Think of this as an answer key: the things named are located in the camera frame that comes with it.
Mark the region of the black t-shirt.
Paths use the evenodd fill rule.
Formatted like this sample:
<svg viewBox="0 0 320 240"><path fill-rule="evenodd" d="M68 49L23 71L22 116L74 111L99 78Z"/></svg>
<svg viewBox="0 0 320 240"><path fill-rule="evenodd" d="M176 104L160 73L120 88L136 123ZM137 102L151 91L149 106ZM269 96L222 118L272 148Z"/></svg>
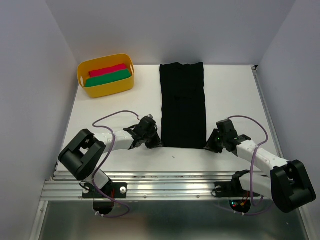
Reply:
<svg viewBox="0 0 320 240"><path fill-rule="evenodd" d="M203 149L207 141L204 64L161 64L159 73L163 145Z"/></svg>

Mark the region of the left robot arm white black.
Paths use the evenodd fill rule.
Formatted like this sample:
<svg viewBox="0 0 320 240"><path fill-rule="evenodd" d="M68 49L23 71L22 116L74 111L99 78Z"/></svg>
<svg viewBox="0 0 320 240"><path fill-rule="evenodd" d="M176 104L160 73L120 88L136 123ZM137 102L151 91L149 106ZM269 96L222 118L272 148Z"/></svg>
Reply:
<svg viewBox="0 0 320 240"><path fill-rule="evenodd" d="M58 156L59 162L78 180L94 186L100 197L111 193L112 180L97 166L103 154L132 150L145 145L147 149L162 146L157 127L143 130L134 125L120 131L94 134L81 130Z"/></svg>

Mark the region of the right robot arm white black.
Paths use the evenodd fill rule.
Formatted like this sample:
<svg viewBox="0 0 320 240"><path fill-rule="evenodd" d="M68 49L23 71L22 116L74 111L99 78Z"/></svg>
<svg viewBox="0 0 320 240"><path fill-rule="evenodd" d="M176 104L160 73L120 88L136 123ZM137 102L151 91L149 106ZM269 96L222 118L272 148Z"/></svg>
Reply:
<svg viewBox="0 0 320 240"><path fill-rule="evenodd" d="M316 200L316 192L301 161L278 157L246 135L237 135L235 130L222 133L214 129L205 148L213 153L227 150L263 173L242 170L234 173L230 181L215 182L211 194L216 198L237 198L245 193L252 197L262 196L272 200L283 213Z"/></svg>

